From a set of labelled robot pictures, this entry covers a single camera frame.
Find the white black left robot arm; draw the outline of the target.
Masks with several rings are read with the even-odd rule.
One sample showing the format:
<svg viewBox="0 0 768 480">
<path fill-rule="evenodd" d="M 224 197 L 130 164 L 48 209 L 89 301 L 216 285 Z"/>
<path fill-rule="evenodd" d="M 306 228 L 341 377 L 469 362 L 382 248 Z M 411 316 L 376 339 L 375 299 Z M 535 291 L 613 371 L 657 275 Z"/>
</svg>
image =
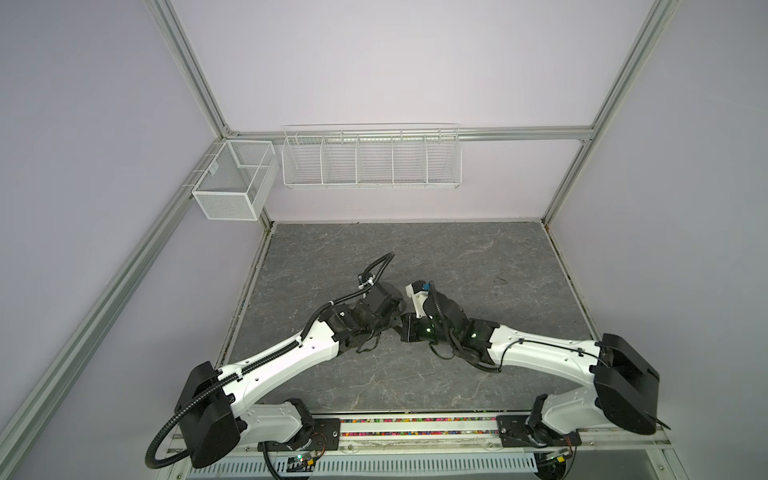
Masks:
<svg viewBox="0 0 768 480">
<path fill-rule="evenodd" d="M 241 444 L 306 445 L 315 421 L 299 399 L 264 404 L 262 398 L 298 374 L 352 350 L 374 350 L 381 334 L 404 312 L 404 299 L 381 277 L 394 259 L 389 252 L 358 276 L 358 289 L 330 300 L 288 339 L 239 362 L 215 368 L 209 362 L 189 374 L 173 416 L 150 441 L 144 462 L 162 469 L 190 460 L 212 465 Z"/>
</svg>

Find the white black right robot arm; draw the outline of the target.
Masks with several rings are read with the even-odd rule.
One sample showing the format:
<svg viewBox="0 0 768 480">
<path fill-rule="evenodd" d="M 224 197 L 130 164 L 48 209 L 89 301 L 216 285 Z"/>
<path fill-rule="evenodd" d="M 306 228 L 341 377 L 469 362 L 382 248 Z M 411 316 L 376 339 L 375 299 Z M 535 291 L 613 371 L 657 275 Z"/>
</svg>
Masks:
<svg viewBox="0 0 768 480">
<path fill-rule="evenodd" d="M 405 342 L 449 347 L 458 358 L 486 373 L 506 367 L 534 370 L 575 383 L 561 394 L 536 397 L 528 416 L 507 438 L 543 448 L 575 444 L 585 428 L 611 424 L 638 435 L 662 426 L 658 417 L 660 375 L 623 337 L 568 340 L 535 335 L 497 322 L 470 318 L 432 284 L 414 282 L 406 295 L 414 306 L 399 329 Z"/>
</svg>

